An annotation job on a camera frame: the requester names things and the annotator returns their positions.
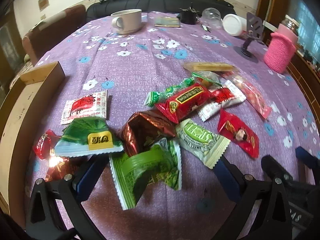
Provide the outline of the clear glass jar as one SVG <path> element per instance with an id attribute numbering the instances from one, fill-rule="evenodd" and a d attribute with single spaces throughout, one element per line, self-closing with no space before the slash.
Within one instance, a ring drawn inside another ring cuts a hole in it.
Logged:
<path id="1" fill-rule="evenodd" d="M 222 19 L 220 12 L 215 8 L 206 8 L 202 12 L 202 22 L 211 29 L 221 29 Z"/>

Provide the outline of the white red sachet packet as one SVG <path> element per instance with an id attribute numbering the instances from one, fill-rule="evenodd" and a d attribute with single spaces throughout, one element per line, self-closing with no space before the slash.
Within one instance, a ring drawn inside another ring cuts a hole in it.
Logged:
<path id="1" fill-rule="evenodd" d="M 61 125 L 70 124 L 75 118 L 107 116 L 107 90 L 95 92 L 78 99 L 67 100 L 61 116 Z"/>

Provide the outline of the black small container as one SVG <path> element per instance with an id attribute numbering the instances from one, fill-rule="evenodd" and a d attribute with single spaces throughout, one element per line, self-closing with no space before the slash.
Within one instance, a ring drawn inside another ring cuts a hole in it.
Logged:
<path id="1" fill-rule="evenodd" d="M 181 23 L 188 25 L 196 25 L 200 21 L 198 11 L 193 8 L 192 3 L 188 8 L 181 8 L 177 18 Z"/>

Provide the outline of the pale green snack packet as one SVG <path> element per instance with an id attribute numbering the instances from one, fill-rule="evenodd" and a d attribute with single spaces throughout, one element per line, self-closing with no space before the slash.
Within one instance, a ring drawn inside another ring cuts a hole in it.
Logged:
<path id="1" fill-rule="evenodd" d="M 180 146 L 198 157 L 204 166 L 210 169 L 214 168 L 231 142 L 191 119 L 183 120 L 176 125 L 176 135 Z"/>

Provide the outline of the red rectangular snack packet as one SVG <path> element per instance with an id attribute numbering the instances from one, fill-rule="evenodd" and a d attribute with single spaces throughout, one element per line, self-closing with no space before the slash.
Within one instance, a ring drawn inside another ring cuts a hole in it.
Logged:
<path id="1" fill-rule="evenodd" d="M 178 124 L 211 98 L 213 98 L 212 92 L 205 86 L 195 83 L 170 96 L 164 102 L 156 103 L 155 107 L 171 122 Z"/>

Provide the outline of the white ceramic mug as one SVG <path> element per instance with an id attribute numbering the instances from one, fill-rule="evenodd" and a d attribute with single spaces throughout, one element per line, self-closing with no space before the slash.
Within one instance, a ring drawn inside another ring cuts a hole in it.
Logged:
<path id="1" fill-rule="evenodd" d="M 135 33 L 143 26 L 142 10 L 128 9 L 111 14 L 111 26 L 120 35 Z"/>

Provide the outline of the green candy wrapper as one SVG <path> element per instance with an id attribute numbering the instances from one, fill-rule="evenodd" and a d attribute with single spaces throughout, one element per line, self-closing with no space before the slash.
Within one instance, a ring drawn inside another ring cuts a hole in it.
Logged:
<path id="1" fill-rule="evenodd" d="M 170 87 L 167 87 L 162 92 L 150 91 L 148 92 L 144 100 L 144 105 L 148 107 L 153 107 L 156 103 L 167 100 L 167 98 L 175 95 L 176 93 L 184 90 L 185 88 L 193 84 L 195 84 L 195 78 L 189 77 L 181 81 L 178 85 L 172 85 Z"/>

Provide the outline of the red cartoon candy packet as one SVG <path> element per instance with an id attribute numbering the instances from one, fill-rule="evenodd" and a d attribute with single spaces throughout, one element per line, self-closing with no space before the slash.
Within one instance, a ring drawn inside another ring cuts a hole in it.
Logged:
<path id="1" fill-rule="evenodd" d="M 258 136 L 236 115 L 220 110 L 217 131 L 242 148 L 252 159 L 259 157 Z"/>

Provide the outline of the green matcha snack packet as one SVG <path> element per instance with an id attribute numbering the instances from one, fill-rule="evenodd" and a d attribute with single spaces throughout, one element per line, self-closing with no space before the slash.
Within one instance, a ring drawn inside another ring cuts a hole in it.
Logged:
<path id="1" fill-rule="evenodd" d="M 125 152 L 110 156 L 110 168 L 123 210 L 136 207 L 149 184 L 158 181 L 177 191 L 182 189 L 181 150 L 177 139 L 162 138 L 137 155 Z"/>

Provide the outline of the black leather sofa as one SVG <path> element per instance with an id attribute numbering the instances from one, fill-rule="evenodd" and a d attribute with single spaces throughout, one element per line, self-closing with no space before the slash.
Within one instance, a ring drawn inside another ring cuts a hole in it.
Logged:
<path id="1" fill-rule="evenodd" d="M 181 9 L 189 7 L 194 8 L 198 15 L 201 15 L 204 9 L 207 8 L 217 9 L 221 17 L 227 14 L 235 14 L 233 5 L 224 0 L 108 0 L 90 5 L 86 11 L 86 21 L 90 22 L 127 9 L 177 14 Z"/>

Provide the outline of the dark red foil wrapper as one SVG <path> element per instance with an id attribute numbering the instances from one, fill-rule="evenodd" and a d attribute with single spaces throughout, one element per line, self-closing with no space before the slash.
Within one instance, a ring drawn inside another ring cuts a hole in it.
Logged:
<path id="1" fill-rule="evenodd" d="M 119 136 L 128 156 L 148 151 L 162 138 L 176 137 L 175 125 L 159 110 L 134 113 L 122 127 Z"/>

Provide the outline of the pink red long packet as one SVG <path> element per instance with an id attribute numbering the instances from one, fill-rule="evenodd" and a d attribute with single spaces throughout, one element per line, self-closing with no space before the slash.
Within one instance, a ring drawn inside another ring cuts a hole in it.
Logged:
<path id="1" fill-rule="evenodd" d="M 267 119 L 271 113 L 271 107 L 265 102 L 263 95 L 249 81 L 241 77 L 235 72 L 226 72 L 222 77 L 231 81 L 246 96 L 247 101 L 261 115 L 263 119 Z"/>

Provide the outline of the pink knitted bottle cover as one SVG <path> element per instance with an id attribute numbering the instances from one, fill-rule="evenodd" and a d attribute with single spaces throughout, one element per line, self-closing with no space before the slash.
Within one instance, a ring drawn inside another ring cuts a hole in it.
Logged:
<path id="1" fill-rule="evenodd" d="M 298 33 L 292 30 L 287 24 L 280 23 L 277 31 L 271 34 L 271 42 L 264 55 L 264 62 L 271 70 L 283 74 L 294 53 Z"/>

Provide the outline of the small red candy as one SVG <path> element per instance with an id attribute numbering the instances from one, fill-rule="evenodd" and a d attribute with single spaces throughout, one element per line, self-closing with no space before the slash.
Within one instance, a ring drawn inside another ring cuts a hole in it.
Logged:
<path id="1" fill-rule="evenodd" d="M 50 151 L 55 147 L 61 136 L 48 129 L 33 146 L 33 152 L 41 160 L 49 157 Z"/>

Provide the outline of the green yellow-label snack packet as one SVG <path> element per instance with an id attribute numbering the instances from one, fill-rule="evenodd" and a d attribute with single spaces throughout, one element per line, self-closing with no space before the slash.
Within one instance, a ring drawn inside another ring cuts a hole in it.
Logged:
<path id="1" fill-rule="evenodd" d="M 54 147 L 59 157 L 83 157 L 94 154 L 118 153 L 123 143 L 110 130 L 105 118 L 75 118 L 64 130 Z"/>

